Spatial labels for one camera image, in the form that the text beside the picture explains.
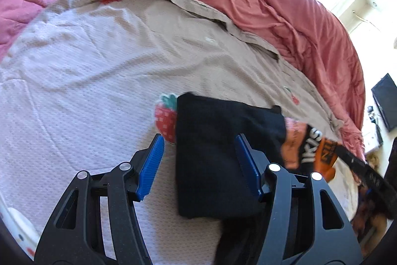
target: blue gripper pad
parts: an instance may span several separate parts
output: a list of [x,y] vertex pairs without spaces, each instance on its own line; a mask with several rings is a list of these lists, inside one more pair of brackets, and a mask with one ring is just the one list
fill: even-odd
[[138,189],[136,190],[136,197],[139,201],[142,201],[149,194],[152,187],[164,153],[164,138],[160,135],[156,136],[147,150],[147,158],[139,173]]
[[245,181],[251,193],[261,201],[263,195],[270,192],[270,187],[263,177],[270,162],[263,152],[251,148],[244,134],[236,137],[235,148]]

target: folded black garment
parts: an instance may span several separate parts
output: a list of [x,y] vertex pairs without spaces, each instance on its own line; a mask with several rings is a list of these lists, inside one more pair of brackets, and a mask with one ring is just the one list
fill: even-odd
[[260,213],[235,153],[234,140],[245,134],[251,147],[284,166],[286,138],[279,109],[253,107],[186,93],[178,97],[176,184],[180,215],[231,219]]

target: cable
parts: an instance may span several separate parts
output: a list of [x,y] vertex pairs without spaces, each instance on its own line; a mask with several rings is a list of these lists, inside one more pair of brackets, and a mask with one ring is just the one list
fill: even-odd
[[353,15],[355,15],[358,19],[362,20],[365,23],[371,24],[374,28],[376,28],[379,32],[382,33],[382,31],[379,28],[377,28],[374,24],[372,24],[370,21],[362,18],[361,16],[358,16],[354,10],[352,12],[353,12]]

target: silver screw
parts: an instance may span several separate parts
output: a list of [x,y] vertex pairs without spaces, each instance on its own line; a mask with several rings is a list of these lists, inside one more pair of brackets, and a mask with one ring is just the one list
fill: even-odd
[[313,172],[312,173],[312,179],[316,181],[320,181],[322,179],[322,175],[318,172]]
[[77,178],[82,180],[85,179],[88,176],[88,173],[86,171],[81,171],[79,173],[77,173]]
[[281,170],[281,167],[278,164],[271,163],[269,164],[269,170],[273,172],[278,172]]
[[121,171],[127,171],[127,170],[131,169],[131,164],[128,162],[124,162],[124,163],[120,164],[119,168]]

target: textured white fabric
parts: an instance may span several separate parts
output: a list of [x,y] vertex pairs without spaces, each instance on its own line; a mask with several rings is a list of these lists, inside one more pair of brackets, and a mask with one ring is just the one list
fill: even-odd
[[[301,72],[197,0],[58,0],[0,65],[0,190],[7,203],[42,231],[78,171],[107,172],[146,148],[158,96],[186,91],[277,104],[285,116],[337,139],[340,122]],[[333,190],[351,217],[357,188],[346,165],[337,169],[341,182]],[[153,264],[211,264],[219,222],[178,216],[174,177],[175,147],[167,144],[151,193],[135,204]],[[107,231],[104,240],[111,254]]]

